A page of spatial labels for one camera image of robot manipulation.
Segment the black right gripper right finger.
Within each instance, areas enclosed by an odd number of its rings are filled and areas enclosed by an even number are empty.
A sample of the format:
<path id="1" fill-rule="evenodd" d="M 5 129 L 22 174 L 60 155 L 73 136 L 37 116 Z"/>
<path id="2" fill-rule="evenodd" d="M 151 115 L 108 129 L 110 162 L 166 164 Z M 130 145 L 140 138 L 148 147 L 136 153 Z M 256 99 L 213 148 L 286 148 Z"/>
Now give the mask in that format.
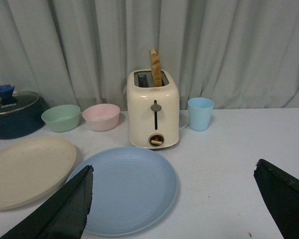
<path id="1" fill-rule="evenodd" d="M 283 238 L 299 239 L 299 179 L 264 159 L 257 162 L 254 178 Z"/>

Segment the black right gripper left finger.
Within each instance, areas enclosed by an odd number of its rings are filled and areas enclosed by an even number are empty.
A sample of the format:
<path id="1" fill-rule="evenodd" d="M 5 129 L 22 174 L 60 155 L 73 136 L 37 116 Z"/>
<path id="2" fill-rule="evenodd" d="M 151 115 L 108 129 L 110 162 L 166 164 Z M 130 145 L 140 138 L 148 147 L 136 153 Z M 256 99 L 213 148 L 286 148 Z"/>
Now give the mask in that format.
<path id="1" fill-rule="evenodd" d="M 90 212 L 93 167 L 86 166 L 2 239 L 80 239 Z"/>

